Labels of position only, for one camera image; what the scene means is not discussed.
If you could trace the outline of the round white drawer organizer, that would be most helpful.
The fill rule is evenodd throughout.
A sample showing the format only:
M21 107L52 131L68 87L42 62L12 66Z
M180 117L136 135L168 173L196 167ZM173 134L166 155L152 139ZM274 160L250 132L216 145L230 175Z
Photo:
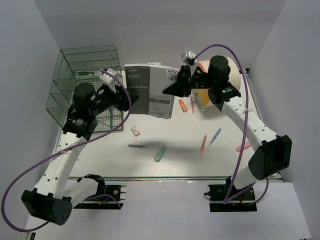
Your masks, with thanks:
M196 67L208 73L210 83L209 88L191 90L200 108L216 106L221 111L225 102L241 95L242 76L231 58L215 55L210 60L197 61L197 65L190 67L192 75Z

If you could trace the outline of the grey setup guide booklet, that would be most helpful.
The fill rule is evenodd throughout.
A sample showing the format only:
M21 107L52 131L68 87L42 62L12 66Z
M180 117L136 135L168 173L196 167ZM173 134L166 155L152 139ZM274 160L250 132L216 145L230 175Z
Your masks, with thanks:
M126 88L131 96L131 113L168 120L172 117L175 97L163 90L177 81L179 69L161 64L135 63L124 66Z

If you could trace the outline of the small white eraser box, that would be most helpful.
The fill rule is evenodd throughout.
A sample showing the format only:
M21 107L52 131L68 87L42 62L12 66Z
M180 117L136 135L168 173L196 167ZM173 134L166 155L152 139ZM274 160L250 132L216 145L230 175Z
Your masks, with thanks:
M135 137L138 137L141 134L141 131L136 126L132 126L130 130Z

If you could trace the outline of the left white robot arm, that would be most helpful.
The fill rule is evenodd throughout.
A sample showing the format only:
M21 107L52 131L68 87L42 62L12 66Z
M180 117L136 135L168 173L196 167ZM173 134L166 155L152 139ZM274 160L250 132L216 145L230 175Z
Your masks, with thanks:
M75 87L58 155L50 160L33 190L22 194L21 200L31 216L61 226L73 207L87 198L99 200L105 196L105 182L100 175L87 174L79 178L76 185L66 188L68 178L98 124L97 116L112 107L126 112L129 104L138 99L138 95L125 92L121 86L111 90L103 84L95 89L85 82Z

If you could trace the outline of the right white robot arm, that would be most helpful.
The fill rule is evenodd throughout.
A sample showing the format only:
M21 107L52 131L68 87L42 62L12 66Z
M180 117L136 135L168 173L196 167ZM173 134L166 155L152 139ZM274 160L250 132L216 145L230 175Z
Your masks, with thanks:
M225 187L226 195L236 200L247 186L289 167L292 140L287 135L278 135L249 110L241 93L231 83L233 73L239 73L233 60L216 55L210 59L207 71L198 66L181 66L176 81L165 88L163 94L188 97L194 89L205 89L211 103L245 134L254 154L245 168L226 180Z

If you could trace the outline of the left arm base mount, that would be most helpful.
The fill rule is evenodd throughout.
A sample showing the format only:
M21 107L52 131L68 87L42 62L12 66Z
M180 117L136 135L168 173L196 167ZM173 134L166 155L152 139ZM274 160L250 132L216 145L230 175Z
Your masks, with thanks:
M74 209L85 210L120 210L126 199L127 186L124 183L106 182L103 177L96 174L87 174L78 178L77 182L83 180L93 180L96 183L94 193L85 196Z

